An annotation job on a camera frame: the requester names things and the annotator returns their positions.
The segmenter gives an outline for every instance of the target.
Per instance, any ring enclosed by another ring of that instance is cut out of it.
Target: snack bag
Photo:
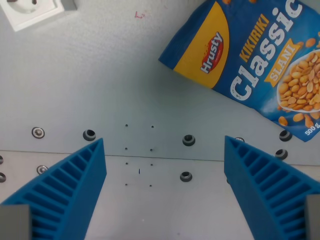
[[[224,2],[199,6],[159,60],[307,142],[320,131],[320,15],[298,0]]]

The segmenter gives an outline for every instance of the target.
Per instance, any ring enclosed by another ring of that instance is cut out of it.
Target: yellow label
[[[286,72],[290,62],[300,47],[300,45],[294,44],[290,38],[275,61],[275,64],[269,72],[269,75],[264,81],[271,83],[272,87],[274,88]]]
[[[174,70],[212,89],[225,68],[229,43],[226,16],[215,2]]]

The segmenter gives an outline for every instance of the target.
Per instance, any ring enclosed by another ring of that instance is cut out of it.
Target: red mark
[[[141,14],[141,16],[138,16],[138,12],[135,11],[135,18],[138,18],[138,19],[143,19],[146,15],[144,15],[143,13]]]

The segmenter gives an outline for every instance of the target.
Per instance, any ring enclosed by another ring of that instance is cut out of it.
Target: blue ribbed plastic
[[[32,240],[84,240],[106,175],[100,139],[53,165],[2,204],[30,205]]]
[[[305,200],[320,184],[255,147],[225,137],[224,173],[255,240],[305,240]]]

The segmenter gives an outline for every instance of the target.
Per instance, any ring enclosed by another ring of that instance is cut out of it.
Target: bowl of peanuts
[[[294,61],[277,86],[277,102],[287,111],[320,111],[320,49]]]

